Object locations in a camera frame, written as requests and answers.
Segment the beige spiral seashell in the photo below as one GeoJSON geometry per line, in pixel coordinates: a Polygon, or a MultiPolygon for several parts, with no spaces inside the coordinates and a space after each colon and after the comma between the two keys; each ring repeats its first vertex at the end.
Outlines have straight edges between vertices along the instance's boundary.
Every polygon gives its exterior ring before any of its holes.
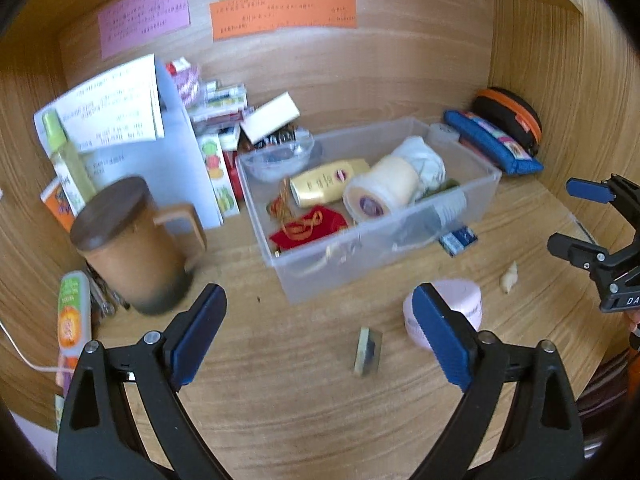
{"type": "Polygon", "coordinates": [[[502,292],[509,295],[514,285],[518,282],[518,263],[513,261],[506,269],[506,272],[502,274],[499,285],[502,292]]]}

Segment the dark green glass bottle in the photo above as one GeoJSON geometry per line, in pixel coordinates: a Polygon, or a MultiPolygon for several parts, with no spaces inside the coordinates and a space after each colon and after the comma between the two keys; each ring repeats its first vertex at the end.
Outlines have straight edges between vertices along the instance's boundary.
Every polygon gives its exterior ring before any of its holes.
{"type": "Polygon", "coordinates": [[[461,226],[468,201],[460,183],[448,179],[420,196],[416,206],[419,211],[402,224],[400,240],[405,244],[418,244],[445,232],[446,228],[461,226]]]}

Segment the small square eraser block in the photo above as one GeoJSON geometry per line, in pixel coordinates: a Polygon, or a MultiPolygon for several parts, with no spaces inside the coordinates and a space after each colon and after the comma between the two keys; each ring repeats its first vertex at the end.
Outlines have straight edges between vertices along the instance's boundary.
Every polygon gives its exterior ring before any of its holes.
{"type": "Polygon", "coordinates": [[[364,377],[378,371],[383,334],[370,327],[361,327],[354,362],[354,374],[364,377]]]}

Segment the cream round lidded jar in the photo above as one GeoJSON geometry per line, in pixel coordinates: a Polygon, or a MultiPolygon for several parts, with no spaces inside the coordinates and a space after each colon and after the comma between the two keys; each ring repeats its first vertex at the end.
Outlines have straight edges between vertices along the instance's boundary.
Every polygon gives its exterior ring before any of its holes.
{"type": "Polygon", "coordinates": [[[417,184],[418,175],[408,162],[387,155],[349,182],[343,203],[357,223],[377,219],[407,207],[417,184]]]}

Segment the red velvet pouch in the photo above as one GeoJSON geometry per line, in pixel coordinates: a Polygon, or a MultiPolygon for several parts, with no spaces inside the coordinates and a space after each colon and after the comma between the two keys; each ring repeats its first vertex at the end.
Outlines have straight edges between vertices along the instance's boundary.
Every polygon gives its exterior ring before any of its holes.
{"type": "Polygon", "coordinates": [[[271,234],[269,239],[279,252],[286,252],[347,228],[347,221],[342,214],[318,205],[303,216],[285,223],[279,231],[271,234]]]}

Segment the gold bells with ribbon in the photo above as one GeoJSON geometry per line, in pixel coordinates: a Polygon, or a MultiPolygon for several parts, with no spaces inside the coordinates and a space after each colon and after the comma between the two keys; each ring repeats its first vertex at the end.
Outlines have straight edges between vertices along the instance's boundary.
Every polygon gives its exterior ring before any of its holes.
{"type": "Polygon", "coordinates": [[[289,240],[302,242],[311,237],[314,228],[322,223],[323,216],[321,212],[315,212],[309,219],[295,217],[288,204],[290,195],[290,181],[283,179],[279,184],[278,196],[267,204],[266,211],[280,224],[281,231],[289,240]]]}

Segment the orange green hand cream tube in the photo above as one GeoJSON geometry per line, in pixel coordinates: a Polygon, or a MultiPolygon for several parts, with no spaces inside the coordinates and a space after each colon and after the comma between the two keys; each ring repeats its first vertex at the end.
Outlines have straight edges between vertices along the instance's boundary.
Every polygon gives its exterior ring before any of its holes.
{"type": "Polygon", "coordinates": [[[67,359],[78,360],[92,339],[89,280],[82,271],[62,277],[58,289],[58,348],[67,359]]]}

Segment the blue patterned pouch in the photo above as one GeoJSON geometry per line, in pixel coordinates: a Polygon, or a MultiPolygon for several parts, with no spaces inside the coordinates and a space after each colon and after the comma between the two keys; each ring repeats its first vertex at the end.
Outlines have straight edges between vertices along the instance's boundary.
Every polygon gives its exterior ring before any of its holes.
{"type": "Polygon", "coordinates": [[[480,116],[460,110],[446,110],[442,118],[448,126],[457,130],[462,141],[482,153],[507,176],[527,176],[544,170],[542,163],[529,155],[512,136],[480,116]]]}

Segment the black orange round case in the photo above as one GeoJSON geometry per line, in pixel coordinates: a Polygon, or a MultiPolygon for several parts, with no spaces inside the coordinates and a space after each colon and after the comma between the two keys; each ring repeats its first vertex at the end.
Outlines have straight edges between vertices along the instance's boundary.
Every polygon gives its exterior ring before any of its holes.
{"type": "Polygon", "coordinates": [[[472,101],[471,112],[508,134],[530,156],[538,154],[541,120],[536,110],[514,92],[501,87],[480,90],[472,101]]]}

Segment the blue small card box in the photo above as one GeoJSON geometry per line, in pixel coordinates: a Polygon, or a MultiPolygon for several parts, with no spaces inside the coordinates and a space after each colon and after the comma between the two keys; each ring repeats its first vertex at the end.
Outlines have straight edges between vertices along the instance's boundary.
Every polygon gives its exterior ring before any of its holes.
{"type": "Polygon", "coordinates": [[[477,241],[477,235],[468,226],[462,226],[460,229],[451,231],[438,240],[440,247],[451,258],[462,254],[477,241]]]}

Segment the brown ceramic mug with lid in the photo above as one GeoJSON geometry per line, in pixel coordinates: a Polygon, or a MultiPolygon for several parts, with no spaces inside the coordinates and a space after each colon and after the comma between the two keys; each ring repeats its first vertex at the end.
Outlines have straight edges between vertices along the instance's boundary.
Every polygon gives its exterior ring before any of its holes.
{"type": "Polygon", "coordinates": [[[193,205],[156,206],[140,176],[120,179],[88,201],[70,229],[70,241],[107,286],[145,315],[172,310],[186,296],[207,240],[193,205]],[[186,220],[198,242],[187,255],[168,232],[186,220]]]}

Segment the orange small box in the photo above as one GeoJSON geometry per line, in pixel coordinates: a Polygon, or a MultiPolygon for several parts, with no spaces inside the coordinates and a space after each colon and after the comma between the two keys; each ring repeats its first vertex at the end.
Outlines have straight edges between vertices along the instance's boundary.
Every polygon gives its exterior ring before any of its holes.
{"type": "Polygon", "coordinates": [[[55,177],[40,193],[40,200],[55,220],[69,233],[75,221],[59,177],[55,177]]]}

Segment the green spray bottle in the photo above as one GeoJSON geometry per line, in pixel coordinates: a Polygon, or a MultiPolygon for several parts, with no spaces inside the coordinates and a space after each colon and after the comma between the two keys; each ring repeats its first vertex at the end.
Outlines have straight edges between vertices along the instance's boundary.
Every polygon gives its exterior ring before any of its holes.
{"type": "Polygon", "coordinates": [[[88,201],[96,195],[96,187],[75,145],[66,136],[56,110],[49,108],[42,114],[41,120],[50,151],[50,161],[70,203],[70,209],[77,217],[88,201]]]}

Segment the clear plastic storage bin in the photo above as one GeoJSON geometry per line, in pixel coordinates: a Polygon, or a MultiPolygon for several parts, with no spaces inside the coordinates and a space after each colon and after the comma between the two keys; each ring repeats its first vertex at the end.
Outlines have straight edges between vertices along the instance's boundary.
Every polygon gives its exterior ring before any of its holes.
{"type": "Polygon", "coordinates": [[[483,217],[500,172],[441,124],[335,130],[236,162],[262,258],[292,304],[483,217]]]}

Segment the yellow lotion tube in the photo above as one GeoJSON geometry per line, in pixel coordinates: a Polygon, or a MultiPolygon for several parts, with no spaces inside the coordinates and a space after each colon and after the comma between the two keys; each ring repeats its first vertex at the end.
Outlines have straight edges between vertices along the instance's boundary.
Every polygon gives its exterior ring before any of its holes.
{"type": "Polygon", "coordinates": [[[311,208],[340,200],[346,185],[365,174],[370,165],[363,158],[341,159],[311,168],[290,179],[290,191],[296,206],[311,208]]]}

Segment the fruit pattern booklet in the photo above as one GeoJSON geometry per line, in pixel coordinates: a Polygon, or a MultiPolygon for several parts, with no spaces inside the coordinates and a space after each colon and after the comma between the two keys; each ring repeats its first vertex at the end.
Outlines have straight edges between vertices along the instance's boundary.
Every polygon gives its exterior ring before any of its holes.
{"type": "Polygon", "coordinates": [[[240,208],[233,192],[219,136],[202,134],[198,137],[198,146],[222,216],[229,218],[239,214],[240,208]]]}

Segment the clear glass bowl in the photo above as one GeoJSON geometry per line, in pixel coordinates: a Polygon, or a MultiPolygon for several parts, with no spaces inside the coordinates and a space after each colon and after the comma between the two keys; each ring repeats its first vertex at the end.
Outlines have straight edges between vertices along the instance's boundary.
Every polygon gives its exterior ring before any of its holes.
{"type": "Polygon", "coordinates": [[[316,141],[310,134],[240,156],[239,165],[260,182],[273,183],[299,174],[309,164],[316,141]]]}

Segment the orange sticky note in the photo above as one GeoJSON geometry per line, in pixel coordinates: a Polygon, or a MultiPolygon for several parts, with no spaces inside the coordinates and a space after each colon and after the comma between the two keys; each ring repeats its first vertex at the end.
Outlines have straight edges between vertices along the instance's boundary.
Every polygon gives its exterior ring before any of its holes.
{"type": "Polygon", "coordinates": [[[289,27],[357,27],[357,0],[221,0],[209,13],[213,40],[289,27]]]}

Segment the white small box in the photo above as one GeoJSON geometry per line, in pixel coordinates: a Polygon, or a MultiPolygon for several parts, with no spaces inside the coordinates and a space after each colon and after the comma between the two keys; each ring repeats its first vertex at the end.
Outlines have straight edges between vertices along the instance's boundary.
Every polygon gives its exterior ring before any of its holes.
{"type": "Polygon", "coordinates": [[[244,117],[241,128],[251,144],[299,118],[300,111],[288,92],[284,92],[244,117]]]}

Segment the stack of books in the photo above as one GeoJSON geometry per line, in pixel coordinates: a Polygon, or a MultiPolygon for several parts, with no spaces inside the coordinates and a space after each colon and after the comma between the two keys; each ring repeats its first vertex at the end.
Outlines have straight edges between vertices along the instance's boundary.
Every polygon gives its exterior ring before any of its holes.
{"type": "Polygon", "coordinates": [[[235,152],[240,144],[241,122],[253,111],[244,84],[223,86],[216,79],[204,80],[201,69],[186,58],[168,62],[165,68],[177,87],[194,133],[216,134],[224,152],[235,152]]]}

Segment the pink sticky note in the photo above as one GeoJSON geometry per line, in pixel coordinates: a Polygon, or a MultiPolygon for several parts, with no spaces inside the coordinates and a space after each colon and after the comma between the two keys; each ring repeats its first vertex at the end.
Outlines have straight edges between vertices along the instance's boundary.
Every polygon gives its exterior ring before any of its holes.
{"type": "Polygon", "coordinates": [[[98,14],[101,58],[188,27],[189,0],[119,0],[98,14]]]}

